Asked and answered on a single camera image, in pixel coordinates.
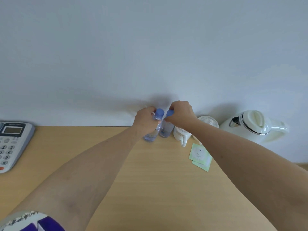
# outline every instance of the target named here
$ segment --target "wood grain surface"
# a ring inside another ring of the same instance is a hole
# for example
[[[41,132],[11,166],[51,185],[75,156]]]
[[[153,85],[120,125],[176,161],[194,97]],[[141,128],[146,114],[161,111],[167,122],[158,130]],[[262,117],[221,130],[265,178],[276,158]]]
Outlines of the wood grain surface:
[[[0,219],[63,163],[125,128],[37,127],[14,168],[0,174]],[[140,140],[87,231],[275,230],[214,160],[209,172],[191,163],[192,143],[183,148],[173,136]]]

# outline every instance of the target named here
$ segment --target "person's right arm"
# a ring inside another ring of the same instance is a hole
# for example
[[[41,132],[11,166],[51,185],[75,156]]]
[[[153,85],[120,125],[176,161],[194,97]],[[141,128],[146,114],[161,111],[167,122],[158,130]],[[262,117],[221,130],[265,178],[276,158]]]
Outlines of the person's right arm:
[[[308,172],[259,144],[197,119],[186,101],[167,118],[204,145],[238,190],[277,230],[308,230]]]

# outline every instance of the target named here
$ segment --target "electric kettle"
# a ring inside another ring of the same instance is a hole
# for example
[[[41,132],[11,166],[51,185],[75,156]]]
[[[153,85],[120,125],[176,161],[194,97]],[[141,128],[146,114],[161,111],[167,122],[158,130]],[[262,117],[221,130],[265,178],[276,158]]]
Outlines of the electric kettle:
[[[255,143],[271,142],[289,132],[286,123],[268,118],[257,110],[247,110],[230,117],[220,125],[220,129]]]

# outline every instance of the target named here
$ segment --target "person's left hand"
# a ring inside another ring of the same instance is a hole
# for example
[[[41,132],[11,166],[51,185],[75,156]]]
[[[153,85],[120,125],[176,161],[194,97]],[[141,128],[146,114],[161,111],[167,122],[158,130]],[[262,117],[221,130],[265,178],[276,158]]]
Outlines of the person's left hand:
[[[155,112],[156,108],[154,106],[141,109],[137,112],[134,120],[133,127],[138,128],[138,130],[144,135],[153,132],[157,125],[161,123],[161,120],[153,120],[152,112]]]

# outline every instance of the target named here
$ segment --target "blue bottle cap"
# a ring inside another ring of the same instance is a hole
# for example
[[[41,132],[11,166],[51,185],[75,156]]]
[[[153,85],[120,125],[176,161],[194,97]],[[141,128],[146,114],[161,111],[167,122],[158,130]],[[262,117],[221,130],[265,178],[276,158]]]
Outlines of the blue bottle cap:
[[[165,111],[162,109],[156,109],[155,116],[159,118],[163,118]]]
[[[166,114],[166,117],[171,116],[172,114],[174,114],[174,111],[173,110],[168,110],[167,114]]]

